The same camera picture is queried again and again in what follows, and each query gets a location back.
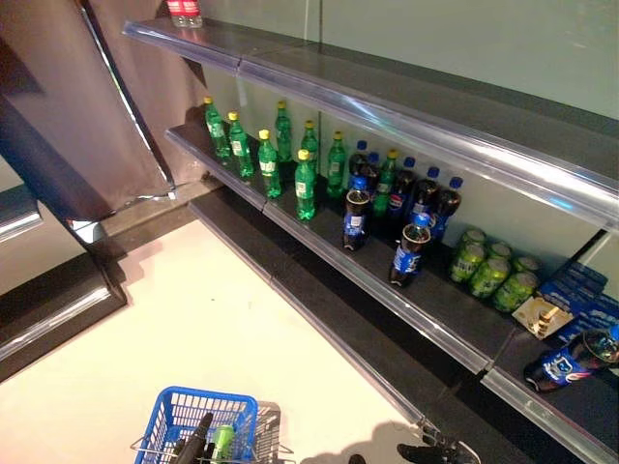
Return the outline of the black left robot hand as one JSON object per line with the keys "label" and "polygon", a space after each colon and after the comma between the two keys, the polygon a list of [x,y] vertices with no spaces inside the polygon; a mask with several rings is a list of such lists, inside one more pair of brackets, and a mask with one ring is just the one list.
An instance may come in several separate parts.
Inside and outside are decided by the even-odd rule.
{"label": "black left robot hand", "polygon": [[170,459],[174,464],[192,464],[203,453],[206,446],[207,432],[213,421],[214,414],[207,413],[199,422],[197,428],[185,442],[183,447]]}

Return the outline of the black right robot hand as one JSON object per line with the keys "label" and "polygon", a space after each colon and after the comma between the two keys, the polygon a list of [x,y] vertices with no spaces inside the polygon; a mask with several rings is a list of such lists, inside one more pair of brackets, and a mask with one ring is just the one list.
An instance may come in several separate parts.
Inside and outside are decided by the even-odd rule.
{"label": "black right robot hand", "polygon": [[397,445],[398,454],[408,462],[418,464],[481,464],[481,458],[468,445],[452,437],[434,446]]}

